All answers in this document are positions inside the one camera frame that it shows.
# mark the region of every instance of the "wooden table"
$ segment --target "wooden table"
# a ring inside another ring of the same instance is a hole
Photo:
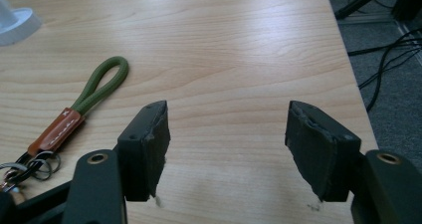
[[[14,161],[108,57],[123,86],[98,105],[33,197],[72,179],[85,153],[113,148],[145,105],[168,100],[172,140],[153,199],[129,223],[351,223],[318,203],[284,146],[288,104],[320,107],[376,147],[328,0],[9,0],[44,20],[0,48],[0,161]]]

